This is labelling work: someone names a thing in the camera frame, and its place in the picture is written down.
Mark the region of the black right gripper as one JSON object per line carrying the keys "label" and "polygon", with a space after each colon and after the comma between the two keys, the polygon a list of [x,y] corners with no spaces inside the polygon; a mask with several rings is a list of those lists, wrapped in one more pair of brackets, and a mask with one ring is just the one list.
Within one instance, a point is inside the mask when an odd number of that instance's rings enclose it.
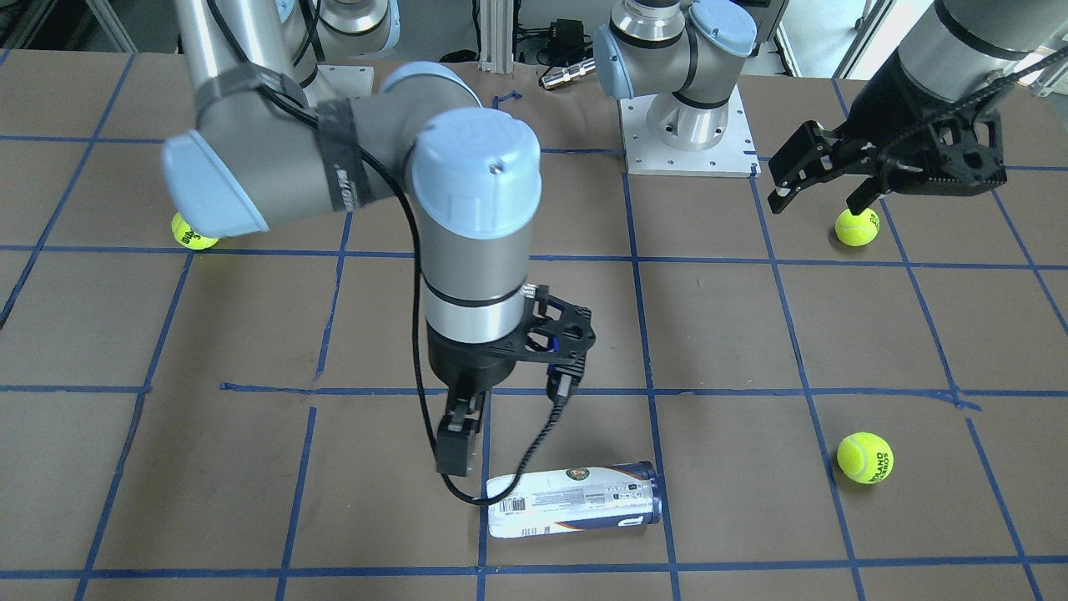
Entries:
{"label": "black right gripper", "polygon": [[449,389],[444,414],[437,427],[437,471],[466,477],[476,455],[489,391],[511,376],[518,355],[491,343],[468,345],[440,334],[427,337],[431,371]]}

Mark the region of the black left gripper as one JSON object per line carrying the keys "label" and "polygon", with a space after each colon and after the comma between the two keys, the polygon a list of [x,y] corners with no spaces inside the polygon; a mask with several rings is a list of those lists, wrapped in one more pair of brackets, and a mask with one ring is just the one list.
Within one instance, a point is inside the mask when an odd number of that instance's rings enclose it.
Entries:
{"label": "black left gripper", "polygon": [[918,195],[977,195],[1006,183],[1004,93],[953,111],[905,72],[893,54],[859,92],[837,129],[817,121],[798,126],[769,160],[778,188],[808,188],[844,171],[868,175],[846,199],[860,216],[890,191]]}

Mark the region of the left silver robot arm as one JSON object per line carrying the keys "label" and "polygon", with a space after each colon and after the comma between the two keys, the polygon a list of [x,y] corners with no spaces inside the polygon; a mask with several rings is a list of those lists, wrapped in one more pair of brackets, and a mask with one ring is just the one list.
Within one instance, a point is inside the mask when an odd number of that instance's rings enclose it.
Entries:
{"label": "left silver robot arm", "polygon": [[[798,126],[771,156],[772,213],[817,183],[862,181],[859,215],[888,194],[970,197],[1007,180],[999,102],[1017,66],[1065,23],[1064,1],[934,1],[835,129]],[[678,149],[718,142],[758,27],[732,1],[619,1],[592,52],[609,98],[651,95],[651,124]]]}

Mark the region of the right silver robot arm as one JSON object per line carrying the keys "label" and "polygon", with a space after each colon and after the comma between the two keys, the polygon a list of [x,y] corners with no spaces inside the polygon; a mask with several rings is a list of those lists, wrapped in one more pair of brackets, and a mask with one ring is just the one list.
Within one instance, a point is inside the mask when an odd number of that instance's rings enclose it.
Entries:
{"label": "right silver robot arm", "polygon": [[527,280],[537,137],[438,63],[400,66],[366,98],[310,102],[270,1],[179,1],[177,14],[195,91],[194,129],[164,141],[177,212],[222,239],[406,197],[431,370],[449,388],[437,468],[465,476],[476,414],[548,298]]}

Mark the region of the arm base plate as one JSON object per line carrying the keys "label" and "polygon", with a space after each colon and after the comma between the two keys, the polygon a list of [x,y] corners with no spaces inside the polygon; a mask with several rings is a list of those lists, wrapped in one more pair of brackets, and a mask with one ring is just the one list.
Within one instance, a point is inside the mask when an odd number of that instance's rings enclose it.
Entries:
{"label": "arm base plate", "polygon": [[739,88],[713,109],[684,105],[671,93],[619,99],[627,171],[638,175],[759,176],[758,153]]}
{"label": "arm base plate", "polygon": [[312,105],[335,98],[370,98],[374,81],[373,66],[320,64],[305,86],[305,96]]}

